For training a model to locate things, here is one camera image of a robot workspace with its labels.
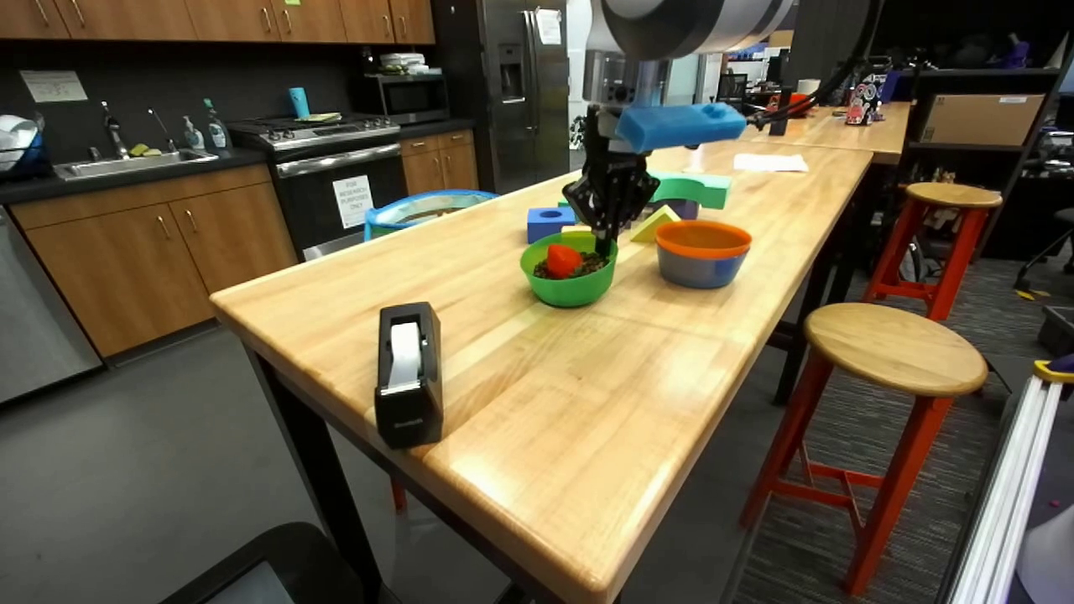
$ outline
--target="kitchen cabinet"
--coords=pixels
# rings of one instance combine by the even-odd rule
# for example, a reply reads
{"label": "kitchen cabinet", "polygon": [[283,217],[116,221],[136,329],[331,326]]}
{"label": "kitchen cabinet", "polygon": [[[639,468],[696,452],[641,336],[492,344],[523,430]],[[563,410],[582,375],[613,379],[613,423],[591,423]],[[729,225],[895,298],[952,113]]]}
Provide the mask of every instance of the kitchen cabinet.
{"label": "kitchen cabinet", "polygon": [[405,193],[475,187],[474,131],[404,142]]}
{"label": "kitchen cabinet", "polygon": [[40,0],[64,13],[73,39],[191,39],[191,13],[176,0]]}
{"label": "kitchen cabinet", "polygon": [[64,39],[66,26],[54,0],[8,0],[0,39]]}
{"label": "kitchen cabinet", "polygon": [[336,0],[183,0],[199,39],[343,43]]}
{"label": "kitchen cabinet", "polygon": [[431,0],[338,0],[356,43],[436,43]]}
{"label": "kitchen cabinet", "polygon": [[211,319],[208,291],[294,262],[266,168],[14,204],[101,355]]}

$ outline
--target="faucet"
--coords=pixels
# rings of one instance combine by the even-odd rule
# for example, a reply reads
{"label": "faucet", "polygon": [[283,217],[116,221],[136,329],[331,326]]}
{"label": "faucet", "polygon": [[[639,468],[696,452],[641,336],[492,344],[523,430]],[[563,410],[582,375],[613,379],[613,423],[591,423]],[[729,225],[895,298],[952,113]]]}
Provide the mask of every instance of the faucet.
{"label": "faucet", "polygon": [[172,139],[168,123],[161,120],[161,113],[153,108],[145,108],[145,113],[158,120],[165,149],[168,149],[168,153],[176,153],[178,149],[176,149],[176,139]]}
{"label": "faucet", "polygon": [[131,158],[125,136],[122,136],[122,120],[107,112],[107,102],[101,102],[101,112],[105,112],[105,131],[107,131],[113,153]]}

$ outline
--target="backsplash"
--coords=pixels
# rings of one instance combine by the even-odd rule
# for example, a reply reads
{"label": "backsplash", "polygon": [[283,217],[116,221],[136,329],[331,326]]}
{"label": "backsplash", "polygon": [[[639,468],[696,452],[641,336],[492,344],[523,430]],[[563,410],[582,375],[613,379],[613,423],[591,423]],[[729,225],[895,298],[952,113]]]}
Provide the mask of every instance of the backsplash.
{"label": "backsplash", "polygon": [[[297,43],[0,43],[0,113],[40,113],[54,160],[107,153],[101,102],[129,143],[165,149],[153,108],[180,139],[180,113],[205,128],[202,98],[225,120],[290,113],[290,86],[304,86],[313,112],[350,112],[350,75],[361,48]],[[20,72],[78,72],[92,102],[33,103]]]}

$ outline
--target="kitchen sink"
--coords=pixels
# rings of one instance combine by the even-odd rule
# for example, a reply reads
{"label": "kitchen sink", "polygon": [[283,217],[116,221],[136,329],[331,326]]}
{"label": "kitchen sink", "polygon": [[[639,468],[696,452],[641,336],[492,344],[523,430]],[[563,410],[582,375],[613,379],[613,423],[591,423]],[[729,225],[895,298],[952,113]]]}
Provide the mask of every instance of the kitchen sink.
{"label": "kitchen sink", "polygon": [[151,158],[105,158],[105,160],[66,160],[54,164],[59,181],[86,181],[86,178],[113,178],[113,174],[136,174],[136,170],[168,170],[180,164],[208,164],[217,160],[217,153],[151,153]]}

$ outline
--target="refrigerator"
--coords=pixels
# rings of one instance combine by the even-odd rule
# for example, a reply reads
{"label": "refrigerator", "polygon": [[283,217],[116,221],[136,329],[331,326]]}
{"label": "refrigerator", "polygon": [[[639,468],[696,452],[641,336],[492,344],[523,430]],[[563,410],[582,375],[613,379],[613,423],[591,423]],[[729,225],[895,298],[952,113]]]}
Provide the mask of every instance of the refrigerator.
{"label": "refrigerator", "polygon": [[569,168],[563,0],[433,0],[433,13],[450,108],[474,120],[480,186],[515,193],[563,174]]}
{"label": "refrigerator", "polygon": [[101,355],[66,313],[0,204],[0,402],[101,365]]}

